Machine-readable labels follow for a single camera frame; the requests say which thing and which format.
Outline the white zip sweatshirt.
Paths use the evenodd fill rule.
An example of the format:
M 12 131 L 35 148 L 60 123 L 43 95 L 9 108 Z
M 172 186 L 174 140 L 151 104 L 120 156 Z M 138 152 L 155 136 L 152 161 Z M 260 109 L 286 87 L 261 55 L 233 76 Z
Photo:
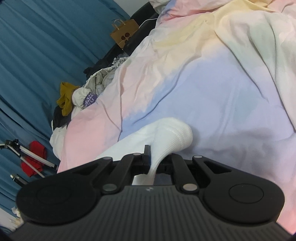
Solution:
M 188 148 L 193 141 L 193 133 L 189 125 L 176 118 L 162 118 L 123 138 L 97 159 L 112 157 L 114 161 L 133 153 L 143 153 L 145 145 L 151 147 L 151 164 L 147 174 L 139 174 L 133 178 L 132 185 L 152 185 L 157 167 L 166 156 Z

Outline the grey white crumpled clothes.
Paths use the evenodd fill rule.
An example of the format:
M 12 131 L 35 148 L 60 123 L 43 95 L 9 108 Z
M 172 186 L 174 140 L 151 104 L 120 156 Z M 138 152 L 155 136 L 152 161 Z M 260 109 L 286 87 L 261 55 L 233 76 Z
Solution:
M 72 103 L 84 109 L 97 100 L 114 79 L 116 70 L 128 59 L 127 56 L 114 58 L 110 67 L 102 68 L 91 75 L 86 83 L 72 94 Z

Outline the white puffer jacket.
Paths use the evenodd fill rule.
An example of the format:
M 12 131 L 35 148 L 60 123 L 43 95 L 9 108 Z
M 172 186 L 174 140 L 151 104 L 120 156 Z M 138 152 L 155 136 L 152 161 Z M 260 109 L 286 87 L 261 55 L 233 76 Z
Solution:
M 54 155 L 60 160 L 62 156 L 64 138 L 67 132 L 67 125 L 54 128 L 53 121 L 51 121 L 51 129 L 52 129 L 52 135 L 50 137 L 50 145 L 53 149 Z

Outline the black garment on pile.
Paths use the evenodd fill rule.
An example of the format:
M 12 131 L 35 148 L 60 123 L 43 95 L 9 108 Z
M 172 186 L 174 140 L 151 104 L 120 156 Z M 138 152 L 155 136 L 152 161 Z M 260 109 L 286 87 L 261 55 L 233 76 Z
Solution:
M 53 130 L 55 130 L 55 128 L 68 126 L 71 121 L 71 114 L 72 112 L 67 116 L 63 116 L 60 106 L 56 106 L 53 113 Z

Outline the red garment on stand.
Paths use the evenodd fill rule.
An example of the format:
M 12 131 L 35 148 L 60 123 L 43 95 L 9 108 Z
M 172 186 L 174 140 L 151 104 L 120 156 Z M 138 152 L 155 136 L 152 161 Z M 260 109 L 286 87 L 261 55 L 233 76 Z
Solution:
M 22 152 L 25 154 L 25 161 L 32 165 L 36 170 L 40 173 L 44 169 L 44 163 L 36 159 L 36 156 L 46 159 L 47 150 L 46 148 L 38 141 L 32 141 L 29 144 L 28 148 L 22 148 Z M 23 172 L 28 176 L 32 177 L 37 175 L 38 173 L 32 169 L 26 162 L 21 161 L 21 168 Z

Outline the mustard yellow garment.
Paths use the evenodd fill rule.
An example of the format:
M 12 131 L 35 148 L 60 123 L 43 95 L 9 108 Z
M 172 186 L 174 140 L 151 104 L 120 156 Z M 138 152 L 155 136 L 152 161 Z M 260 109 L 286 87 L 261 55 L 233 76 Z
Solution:
M 75 86 L 69 82 L 61 82 L 60 84 L 60 98 L 57 104 L 62 110 L 62 116 L 68 116 L 73 109 L 72 95 L 79 86 Z

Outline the pastel tie-dye duvet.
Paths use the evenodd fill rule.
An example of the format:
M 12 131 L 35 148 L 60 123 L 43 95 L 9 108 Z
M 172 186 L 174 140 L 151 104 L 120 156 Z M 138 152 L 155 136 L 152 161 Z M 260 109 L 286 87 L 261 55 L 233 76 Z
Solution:
M 162 118 L 201 155 L 276 183 L 295 232 L 295 1 L 170 1 L 94 104 L 70 122 L 59 172 Z

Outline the garment steamer stand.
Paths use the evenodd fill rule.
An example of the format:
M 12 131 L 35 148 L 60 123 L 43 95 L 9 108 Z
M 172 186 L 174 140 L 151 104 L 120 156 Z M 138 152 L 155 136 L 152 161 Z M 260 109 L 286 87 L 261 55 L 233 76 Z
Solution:
M 17 139 L 5 140 L 1 143 L 1 179 L 5 181 L 10 176 L 22 187 L 28 182 L 17 174 L 18 171 L 28 177 L 54 175 L 59 165 L 48 161 L 47 157 L 47 149 L 37 141 L 31 142 L 27 149 Z

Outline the brown paper shopping bag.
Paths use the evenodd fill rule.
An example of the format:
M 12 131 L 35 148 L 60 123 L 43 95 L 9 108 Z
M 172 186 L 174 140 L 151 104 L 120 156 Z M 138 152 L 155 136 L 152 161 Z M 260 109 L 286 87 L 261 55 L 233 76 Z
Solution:
M 110 33 L 110 36 L 121 49 L 124 48 L 128 40 L 139 29 L 139 25 L 134 19 L 126 21 L 116 19 L 111 25 L 114 27 L 114 30 Z

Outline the blue curtain right panel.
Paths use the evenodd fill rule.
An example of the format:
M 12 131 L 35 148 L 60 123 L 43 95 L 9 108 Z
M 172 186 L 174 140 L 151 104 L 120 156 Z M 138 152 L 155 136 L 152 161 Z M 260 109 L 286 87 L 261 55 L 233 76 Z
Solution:
M 113 46 L 114 1 L 1 1 L 1 141 L 49 139 L 60 84 L 82 85 L 84 69 Z

